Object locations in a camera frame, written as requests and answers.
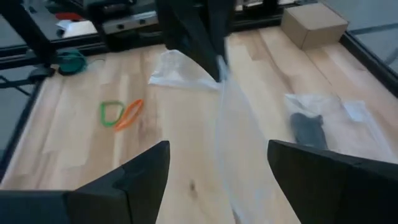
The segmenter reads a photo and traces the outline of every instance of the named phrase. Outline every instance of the rubber band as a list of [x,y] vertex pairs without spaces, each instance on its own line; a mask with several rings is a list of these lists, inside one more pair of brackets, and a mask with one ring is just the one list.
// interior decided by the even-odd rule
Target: rubber band
[[[132,113],[133,109],[137,106],[138,106],[137,111],[133,114],[133,116],[129,120],[127,120],[129,115]],[[121,119],[116,123],[114,130],[118,132],[130,126],[133,122],[135,122],[137,117],[141,114],[143,108],[144,108],[144,100],[136,100],[135,102],[130,104],[126,109],[126,112],[121,116]]]
[[[106,117],[106,107],[110,106],[110,105],[119,105],[122,108],[122,110],[119,113],[118,118],[114,121],[106,121],[106,118],[105,118]],[[124,113],[125,106],[122,102],[114,100],[114,101],[102,102],[100,105],[100,108],[101,108],[101,123],[103,126],[108,128],[108,127],[114,126],[116,123],[118,123],[120,121],[120,119],[122,118],[122,115]]]

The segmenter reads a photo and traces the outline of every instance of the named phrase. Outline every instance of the wood grain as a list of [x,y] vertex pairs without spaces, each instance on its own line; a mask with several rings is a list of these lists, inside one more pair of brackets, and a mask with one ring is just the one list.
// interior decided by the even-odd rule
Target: wood grain
[[[1,188],[75,189],[157,141],[169,139],[169,181],[157,223],[234,223],[213,151],[212,127],[219,95],[149,86],[148,79],[164,51],[164,46],[157,45],[97,55],[90,58],[92,63],[82,74],[47,79]],[[340,44],[303,52],[273,27],[231,34],[228,53],[233,78],[246,95],[266,139],[294,140],[284,103],[287,93],[363,100],[392,155],[371,144],[363,150],[333,150],[396,161],[398,101]],[[102,101],[120,100],[128,105],[137,99],[144,99],[144,111],[130,128],[115,133],[101,125],[98,108]],[[107,110],[108,118],[115,118],[118,109]],[[346,128],[355,142],[370,135],[364,126],[347,123]],[[350,140],[345,133],[339,138]],[[252,167],[266,164],[266,158],[261,160],[256,154],[236,154],[242,160],[252,160]],[[244,164],[236,163],[236,170],[244,170]],[[298,223],[277,182],[267,172],[267,221]]]

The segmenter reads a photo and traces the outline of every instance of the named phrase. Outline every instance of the green cable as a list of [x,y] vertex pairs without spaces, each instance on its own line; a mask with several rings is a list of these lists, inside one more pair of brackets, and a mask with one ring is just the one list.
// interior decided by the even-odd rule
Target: green cable
[[[110,105],[119,105],[122,107],[122,110],[119,113],[118,118],[115,121],[106,121],[105,117],[106,117],[106,107],[110,106]],[[113,100],[113,101],[104,101],[101,103],[101,105],[99,106],[101,108],[101,123],[103,126],[105,127],[112,127],[114,126],[116,123],[119,122],[120,118],[122,117],[124,110],[126,109],[126,107],[124,106],[124,104],[120,101],[117,100]]]
[[74,75],[84,71],[87,60],[77,49],[66,49],[58,52],[57,64],[61,75]]

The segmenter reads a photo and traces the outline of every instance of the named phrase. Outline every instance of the clear plastic bag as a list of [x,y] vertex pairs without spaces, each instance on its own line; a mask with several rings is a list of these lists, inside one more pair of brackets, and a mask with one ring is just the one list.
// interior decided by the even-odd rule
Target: clear plastic bag
[[[201,208],[197,210],[205,209],[202,212],[207,216],[220,218],[228,209],[229,213],[233,211],[236,223],[269,223],[271,197],[277,183],[267,162],[267,140],[244,93],[229,77],[225,62],[221,58],[219,62],[224,81],[216,83],[193,60],[176,50],[168,51],[161,56],[150,78],[150,84],[163,86],[157,87],[157,95],[162,108],[164,138],[169,139],[171,145],[171,160],[189,162],[170,164],[163,203],[179,202],[181,204],[173,204],[179,209],[176,213],[191,214],[195,208],[187,209],[183,205],[185,198],[172,198],[180,192],[168,190],[181,189],[179,181],[192,179],[206,187],[211,185],[208,191],[218,192],[217,197],[226,194],[231,205],[229,208],[221,203],[216,205],[219,200],[215,195],[208,198],[202,194]],[[186,204],[196,206],[188,201]],[[173,219],[181,223],[183,218]],[[224,222],[213,220],[213,223]]]
[[387,140],[363,101],[342,102],[336,96],[286,95],[288,117],[321,116],[328,149],[351,156],[397,163]]
[[238,223],[269,223],[273,175],[267,162],[267,140],[248,99],[219,59],[222,77],[216,123],[217,162]]
[[149,84],[211,90],[220,87],[201,66],[178,50],[162,53]]

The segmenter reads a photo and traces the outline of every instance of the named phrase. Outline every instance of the brown cardboard box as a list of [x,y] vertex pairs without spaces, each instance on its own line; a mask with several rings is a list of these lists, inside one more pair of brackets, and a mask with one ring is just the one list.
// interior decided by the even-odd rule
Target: brown cardboard box
[[281,24],[292,42],[304,50],[337,42],[347,26],[347,21],[322,3],[285,9]]

